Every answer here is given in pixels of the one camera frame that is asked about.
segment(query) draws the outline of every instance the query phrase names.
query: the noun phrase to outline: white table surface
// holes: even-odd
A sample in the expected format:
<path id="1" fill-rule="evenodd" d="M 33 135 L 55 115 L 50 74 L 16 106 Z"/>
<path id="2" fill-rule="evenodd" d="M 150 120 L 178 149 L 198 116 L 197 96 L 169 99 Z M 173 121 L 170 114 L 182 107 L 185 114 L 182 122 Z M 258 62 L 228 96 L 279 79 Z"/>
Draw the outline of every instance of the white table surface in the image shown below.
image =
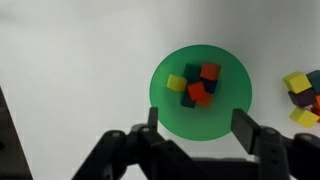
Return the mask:
<path id="1" fill-rule="evenodd" d="M 282 77 L 320 69 L 318 0 L 0 0 L 0 85 L 34 179 L 70 179 L 100 136 L 145 122 L 149 83 L 171 52 L 210 44 L 251 76 L 249 114 L 292 137 Z M 176 137 L 192 156 L 248 157 L 233 134 Z M 143 179 L 129 168 L 124 179 Z"/>

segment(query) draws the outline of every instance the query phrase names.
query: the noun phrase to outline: green circular bowl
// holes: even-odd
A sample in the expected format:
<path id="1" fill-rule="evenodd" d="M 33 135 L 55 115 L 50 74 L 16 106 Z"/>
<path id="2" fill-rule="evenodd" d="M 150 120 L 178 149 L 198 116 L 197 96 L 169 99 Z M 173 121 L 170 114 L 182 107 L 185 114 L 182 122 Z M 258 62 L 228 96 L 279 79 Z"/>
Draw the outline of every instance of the green circular bowl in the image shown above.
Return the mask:
<path id="1" fill-rule="evenodd" d="M 180 105 L 182 93 L 166 87 L 169 74 L 183 76 L 187 63 L 221 65 L 217 89 L 210 107 L 194 109 Z M 213 140 L 228 134 L 232 110 L 248 111 L 252 99 L 249 75 L 240 61 L 229 52 L 209 45 L 179 49 L 157 67 L 150 84 L 150 101 L 159 107 L 159 121 L 172 133 L 195 141 Z"/>

